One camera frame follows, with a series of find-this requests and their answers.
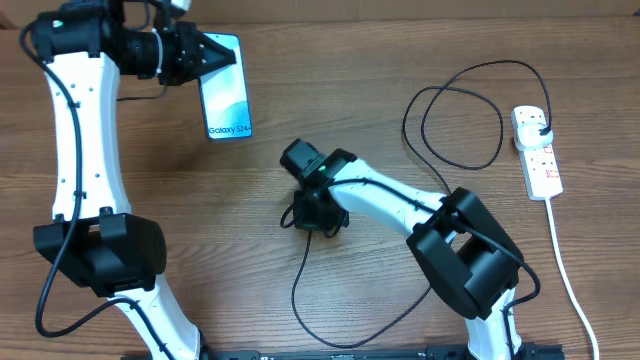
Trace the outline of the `black samsung smartphone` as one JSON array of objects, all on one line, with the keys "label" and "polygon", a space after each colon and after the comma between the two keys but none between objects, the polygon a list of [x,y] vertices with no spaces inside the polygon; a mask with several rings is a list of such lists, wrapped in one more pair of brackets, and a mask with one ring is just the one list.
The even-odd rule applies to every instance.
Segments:
[{"label": "black samsung smartphone", "polygon": [[213,141],[249,138],[252,121],[239,38],[211,32],[207,36],[232,50],[236,63],[199,78],[206,135]]}]

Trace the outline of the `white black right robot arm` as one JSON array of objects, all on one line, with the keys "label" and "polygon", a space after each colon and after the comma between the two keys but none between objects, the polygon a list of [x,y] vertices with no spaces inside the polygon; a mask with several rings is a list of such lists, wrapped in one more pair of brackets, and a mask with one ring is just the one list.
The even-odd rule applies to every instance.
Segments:
[{"label": "white black right robot arm", "polygon": [[448,195],[407,186],[344,149],[330,155],[301,139],[282,153],[281,165],[298,181],[281,225],[335,236],[361,213],[406,239],[434,291],[465,319],[467,355],[475,359],[529,359],[512,310],[538,295],[516,297],[519,272],[531,267],[476,194]]}]

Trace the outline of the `white power strip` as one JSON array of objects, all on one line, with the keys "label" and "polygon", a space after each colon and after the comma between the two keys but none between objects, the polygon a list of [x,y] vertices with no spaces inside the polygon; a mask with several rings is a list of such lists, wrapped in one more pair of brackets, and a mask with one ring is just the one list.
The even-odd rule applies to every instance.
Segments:
[{"label": "white power strip", "polygon": [[[515,107],[511,112],[510,118],[513,131],[517,123],[539,123],[545,129],[547,126],[543,110],[535,106],[522,105]],[[518,150],[518,154],[530,200],[550,200],[563,192],[552,143],[533,151]]]}]

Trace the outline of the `white charger plug adapter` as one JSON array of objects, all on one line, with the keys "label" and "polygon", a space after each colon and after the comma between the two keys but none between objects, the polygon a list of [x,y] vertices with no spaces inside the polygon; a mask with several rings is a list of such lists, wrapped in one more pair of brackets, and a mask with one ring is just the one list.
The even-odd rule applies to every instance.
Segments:
[{"label": "white charger plug adapter", "polygon": [[543,134],[545,127],[539,123],[517,123],[514,130],[514,143],[519,151],[533,151],[550,145],[554,133],[549,130]]}]

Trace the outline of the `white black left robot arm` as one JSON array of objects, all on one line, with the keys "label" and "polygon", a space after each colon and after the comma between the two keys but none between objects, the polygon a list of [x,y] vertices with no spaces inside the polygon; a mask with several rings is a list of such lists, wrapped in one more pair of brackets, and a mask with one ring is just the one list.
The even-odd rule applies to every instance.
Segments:
[{"label": "white black left robot arm", "polygon": [[121,310],[152,359],[211,359],[202,331],[166,278],[164,234],[136,216],[120,167],[117,106],[122,76],[163,87],[196,81],[209,139],[252,133],[241,45],[234,34],[200,31],[186,1],[148,1],[144,27],[129,27],[120,1],[69,1],[20,34],[44,71],[55,117],[57,185],[52,220],[34,245],[63,275]]}]

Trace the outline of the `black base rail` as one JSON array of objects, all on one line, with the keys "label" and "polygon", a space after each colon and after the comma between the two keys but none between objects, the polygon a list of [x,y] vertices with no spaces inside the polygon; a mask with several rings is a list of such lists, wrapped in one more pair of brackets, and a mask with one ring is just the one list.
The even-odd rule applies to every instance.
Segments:
[{"label": "black base rail", "polygon": [[[475,359],[466,345],[432,345],[424,350],[384,349],[356,351],[309,351],[259,353],[258,351],[213,352],[201,359],[209,360],[464,360]],[[525,343],[515,359],[564,360],[562,345],[536,345]]]}]

